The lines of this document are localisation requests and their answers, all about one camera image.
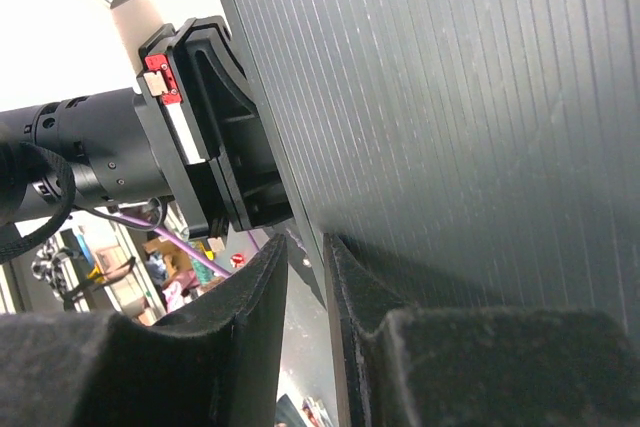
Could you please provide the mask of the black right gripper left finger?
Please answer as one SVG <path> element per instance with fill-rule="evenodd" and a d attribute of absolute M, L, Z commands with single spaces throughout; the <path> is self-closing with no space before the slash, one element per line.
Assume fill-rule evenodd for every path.
<path fill-rule="evenodd" d="M 288 280 L 269 239 L 151 326 L 116 312 L 1 319 L 5 426 L 271 426 Z"/>

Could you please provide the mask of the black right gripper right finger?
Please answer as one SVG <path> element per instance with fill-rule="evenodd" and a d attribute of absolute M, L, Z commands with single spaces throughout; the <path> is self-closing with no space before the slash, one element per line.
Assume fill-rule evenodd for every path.
<path fill-rule="evenodd" d="M 635 426 L 639 353 L 593 310 L 420 305 L 324 238 L 343 426 Z"/>

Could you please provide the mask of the black poker set case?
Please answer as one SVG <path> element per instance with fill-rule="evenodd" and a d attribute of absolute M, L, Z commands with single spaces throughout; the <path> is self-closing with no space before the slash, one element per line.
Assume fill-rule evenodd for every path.
<path fill-rule="evenodd" d="M 221 0 L 317 277 L 639 335 L 639 0 Z"/>

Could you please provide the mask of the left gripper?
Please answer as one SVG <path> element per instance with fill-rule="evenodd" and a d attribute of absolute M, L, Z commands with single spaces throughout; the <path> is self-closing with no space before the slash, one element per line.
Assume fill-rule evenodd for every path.
<path fill-rule="evenodd" d="M 136 50 L 135 112 L 189 239 L 270 227 L 292 209 L 224 19 L 161 25 Z"/>

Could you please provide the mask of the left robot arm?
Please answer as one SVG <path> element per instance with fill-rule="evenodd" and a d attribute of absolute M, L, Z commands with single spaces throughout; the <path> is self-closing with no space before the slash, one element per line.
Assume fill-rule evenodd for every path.
<path fill-rule="evenodd" d="M 291 206 L 223 18 L 161 26 L 137 86 L 1 115 L 1 258 L 78 209 L 170 199 L 190 239 L 264 228 Z"/>

